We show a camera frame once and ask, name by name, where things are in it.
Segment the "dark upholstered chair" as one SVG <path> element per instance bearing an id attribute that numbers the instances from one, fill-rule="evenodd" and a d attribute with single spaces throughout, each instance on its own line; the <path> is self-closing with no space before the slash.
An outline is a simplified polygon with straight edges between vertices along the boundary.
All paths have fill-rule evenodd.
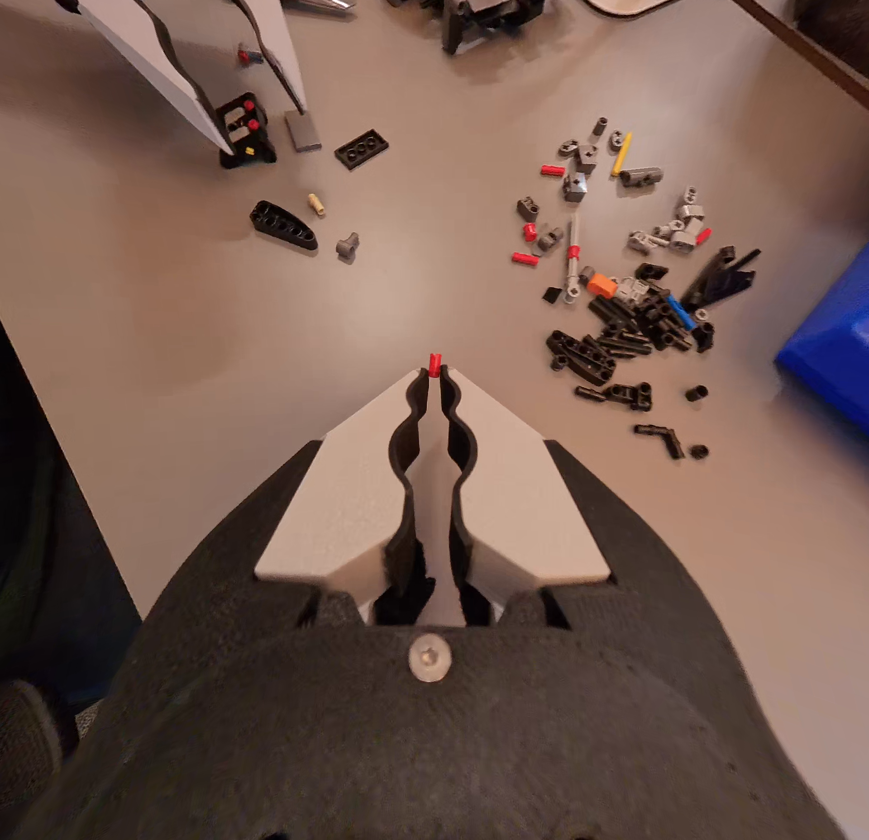
<path id="1" fill-rule="evenodd" d="M 793 17 L 805 36 L 868 77 L 868 0 L 795 0 Z"/>

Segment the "grey flat lego tile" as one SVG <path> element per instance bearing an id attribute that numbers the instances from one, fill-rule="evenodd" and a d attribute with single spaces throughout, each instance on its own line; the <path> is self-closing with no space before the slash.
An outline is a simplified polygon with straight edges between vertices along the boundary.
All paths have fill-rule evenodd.
<path id="1" fill-rule="evenodd" d="M 285 123 L 297 153 L 320 151 L 322 144 L 313 117 L 309 112 L 289 109 L 284 114 Z"/>

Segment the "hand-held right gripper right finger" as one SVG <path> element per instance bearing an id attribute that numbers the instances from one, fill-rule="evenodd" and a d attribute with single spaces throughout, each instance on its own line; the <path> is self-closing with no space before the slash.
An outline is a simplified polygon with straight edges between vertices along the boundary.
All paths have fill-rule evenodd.
<path id="1" fill-rule="evenodd" d="M 489 626 L 520 593 L 603 583 L 610 566 L 549 442 L 461 372 L 440 369 L 451 495 L 449 553 L 468 626 Z"/>

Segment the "black lego plate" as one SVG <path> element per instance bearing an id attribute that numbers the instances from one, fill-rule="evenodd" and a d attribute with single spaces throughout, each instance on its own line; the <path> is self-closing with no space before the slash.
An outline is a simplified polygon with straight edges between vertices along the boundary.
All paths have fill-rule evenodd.
<path id="1" fill-rule="evenodd" d="M 388 141 L 376 129 L 369 129 L 338 147 L 334 156 L 348 171 L 354 171 L 388 148 Z"/>

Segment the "blue plastic bin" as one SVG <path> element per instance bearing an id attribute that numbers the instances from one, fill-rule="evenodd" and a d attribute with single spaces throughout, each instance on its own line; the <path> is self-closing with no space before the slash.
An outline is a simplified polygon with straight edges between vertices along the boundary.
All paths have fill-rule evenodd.
<path id="1" fill-rule="evenodd" d="M 868 433 L 868 247 L 778 351 L 776 364 Z"/>

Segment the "black curved lego beam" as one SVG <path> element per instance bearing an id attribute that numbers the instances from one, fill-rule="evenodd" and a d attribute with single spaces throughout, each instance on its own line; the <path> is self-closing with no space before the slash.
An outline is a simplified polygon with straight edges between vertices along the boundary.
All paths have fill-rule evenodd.
<path id="1" fill-rule="evenodd" d="M 251 210 L 249 219 L 255 231 L 265 236 L 310 252 L 319 248 L 310 226 L 277 204 L 264 199 L 259 201 Z"/>

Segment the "black lego frame assembly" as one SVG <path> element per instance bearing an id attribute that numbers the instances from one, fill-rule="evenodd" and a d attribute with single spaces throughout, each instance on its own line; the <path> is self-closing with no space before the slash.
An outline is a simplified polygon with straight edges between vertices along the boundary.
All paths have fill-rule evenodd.
<path id="1" fill-rule="evenodd" d="M 215 110 L 228 132 L 232 154 L 219 152 L 224 170 L 233 170 L 258 161 L 277 162 L 277 152 L 267 134 L 267 114 L 255 93 L 247 91 Z"/>

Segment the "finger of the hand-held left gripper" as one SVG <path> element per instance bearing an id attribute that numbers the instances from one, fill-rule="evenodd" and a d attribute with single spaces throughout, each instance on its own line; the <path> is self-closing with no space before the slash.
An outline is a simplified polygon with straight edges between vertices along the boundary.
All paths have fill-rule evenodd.
<path id="1" fill-rule="evenodd" d="M 260 51 L 298 113 L 308 112 L 301 68 L 280 0 L 231 0 L 247 17 Z"/>
<path id="2" fill-rule="evenodd" d="M 233 154 L 223 121 L 181 65 L 165 24 L 142 0 L 76 0 L 76 8 L 189 123 Z"/>

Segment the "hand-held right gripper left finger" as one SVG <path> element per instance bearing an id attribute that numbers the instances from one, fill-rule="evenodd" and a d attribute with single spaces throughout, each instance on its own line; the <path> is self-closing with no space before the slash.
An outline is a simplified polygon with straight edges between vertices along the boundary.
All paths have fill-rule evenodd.
<path id="1" fill-rule="evenodd" d="M 420 456 L 429 369 L 406 374 L 322 437 L 255 565 L 263 582 L 346 593 L 381 626 L 412 626 L 432 597 L 408 470 Z"/>

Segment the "pile of loose lego pieces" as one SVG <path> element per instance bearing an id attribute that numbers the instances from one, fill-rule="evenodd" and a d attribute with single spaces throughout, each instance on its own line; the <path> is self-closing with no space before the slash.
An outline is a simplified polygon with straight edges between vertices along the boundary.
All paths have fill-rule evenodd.
<path id="1" fill-rule="evenodd" d="M 698 190 L 688 185 L 678 196 L 671 219 L 650 229 L 631 231 L 625 247 L 642 256 L 631 275 L 604 275 L 581 262 L 579 204 L 587 196 L 588 178 L 599 163 L 599 141 L 607 119 L 599 118 L 586 142 L 571 138 L 558 148 L 562 164 L 544 163 L 540 174 L 560 181 L 561 196 L 573 207 L 567 228 L 549 227 L 539 220 L 540 205 L 529 195 L 516 203 L 522 219 L 524 249 L 514 252 L 510 261 L 521 267 L 536 268 L 545 256 L 564 249 L 563 283 L 548 288 L 543 300 L 550 305 L 561 301 L 573 305 L 588 297 L 589 311 L 602 323 L 598 335 L 581 338 L 556 329 L 546 340 L 551 354 L 550 368 L 569 370 L 582 380 L 573 393 L 592 402 L 611 402 L 636 413 L 650 413 L 654 405 L 649 382 L 618 383 L 614 376 L 622 361 L 633 361 L 676 350 L 702 356 L 711 351 L 715 326 L 708 310 L 714 305 L 743 294 L 753 285 L 755 248 L 737 257 L 732 245 L 720 248 L 701 268 L 682 295 L 665 288 L 662 281 L 667 266 L 649 261 L 653 252 L 667 250 L 687 256 L 706 244 L 712 235 Z"/>

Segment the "person's green shirt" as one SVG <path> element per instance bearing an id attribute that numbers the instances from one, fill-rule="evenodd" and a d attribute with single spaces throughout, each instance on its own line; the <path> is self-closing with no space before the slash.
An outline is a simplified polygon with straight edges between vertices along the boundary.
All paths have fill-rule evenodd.
<path id="1" fill-rule="evenodd" d="M 80 712 L 108 692 L 141 620 L 2 328 L 2 680 Z"/>

